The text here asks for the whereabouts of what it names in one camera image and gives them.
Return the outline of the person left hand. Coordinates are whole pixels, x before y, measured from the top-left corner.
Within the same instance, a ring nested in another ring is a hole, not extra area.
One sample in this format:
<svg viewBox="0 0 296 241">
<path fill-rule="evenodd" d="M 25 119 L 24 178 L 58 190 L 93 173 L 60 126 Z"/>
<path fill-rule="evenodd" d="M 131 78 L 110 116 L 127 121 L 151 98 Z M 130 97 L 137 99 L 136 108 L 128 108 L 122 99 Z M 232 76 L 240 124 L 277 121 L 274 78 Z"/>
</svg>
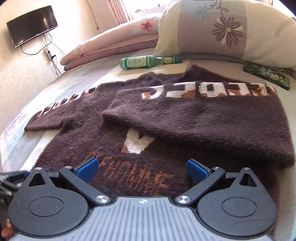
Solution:
<svg viewBox="0 0 296 241">
<path fill-rule="evenodd" d="M 10 239 L 14 236 L 14 230 L 9 220 L 6 220 L 6 227 L 1 231 L 4 239 Z"/>
</svg>

